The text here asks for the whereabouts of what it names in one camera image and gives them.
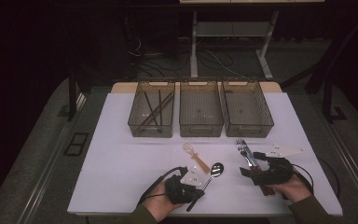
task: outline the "white table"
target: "white table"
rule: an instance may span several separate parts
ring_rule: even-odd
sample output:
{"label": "white table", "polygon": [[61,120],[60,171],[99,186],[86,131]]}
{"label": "white table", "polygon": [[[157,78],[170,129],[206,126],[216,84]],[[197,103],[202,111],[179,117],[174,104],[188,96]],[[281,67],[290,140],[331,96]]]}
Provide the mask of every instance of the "white table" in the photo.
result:
{"label": "white table", "polygon": [[[133,91],[118,84],[108,94],[87,157],[84,161],[68,212],[81,216],[124,215],[133,211],[140,196],[161,175],[177,166],[197,165],[182,149],[191,143],[209,166],[220,161],[225,166],[221,176],[212,180],[205,195],[191,212],[187,205],[175,210],[173,217],[276,217],[290,216],[289,202],[278,194],[264,196],[251,179],[241,175],[246,162],[235,147],[236,138],[182,138],[179,134],[179,94],[175,94],[173,137],[134,138],[127,121]],[[275,122],[267,138],[245,138],[252,151],[266,152],[272,144],[305,148],[306,153],[287,158],[310,172],[315,196],[327,213],[342,216],[342,208],[329,185],[286,95],[278,91],[265,93]],[[262,169],[268,168],[263,162]],[[198,168],[202,185],[209,178]]]}

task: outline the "plastic bin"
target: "plastic bin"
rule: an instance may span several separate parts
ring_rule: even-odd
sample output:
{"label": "plastic bin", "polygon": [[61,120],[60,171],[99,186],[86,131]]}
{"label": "plastic bin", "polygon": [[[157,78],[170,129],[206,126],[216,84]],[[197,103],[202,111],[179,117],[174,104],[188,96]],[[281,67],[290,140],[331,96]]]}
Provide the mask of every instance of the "plastic bin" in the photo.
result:
{"label": "plastic bin", "polygon": [[274,121],[258,81],[225,77],[220,96],[228,137],[267,137]]}
{"label": "plastic bin", "polygon": [[134,137],[172,137],[176,78],[144,78],[138,82],[128,121]]}
{"label": "plastic bin", "polygon": [[182,137],[220,137],[223,114],[215,77],[180,79],[179,124]]}

